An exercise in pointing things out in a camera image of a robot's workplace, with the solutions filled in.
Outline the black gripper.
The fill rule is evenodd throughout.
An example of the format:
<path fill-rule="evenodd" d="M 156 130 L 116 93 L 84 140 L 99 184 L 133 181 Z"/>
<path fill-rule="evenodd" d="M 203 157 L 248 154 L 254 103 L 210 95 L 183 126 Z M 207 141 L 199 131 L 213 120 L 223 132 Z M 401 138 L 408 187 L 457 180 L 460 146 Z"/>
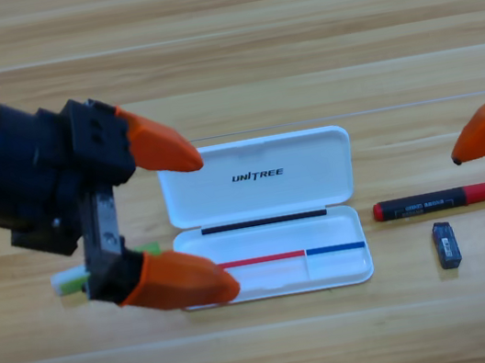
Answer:
<path fill-rule="evenodd" d="M 135 164 L 186 173 L 203 160 L 175 129 L 92 99 L 69 100 L 59 113 L 2 106 L 0 228 L 24 249 L 66 256 L 82 246 L 87 297 L 120 304 L 141 278 L 142 259 L 118 232 L 113 194 Z"/>

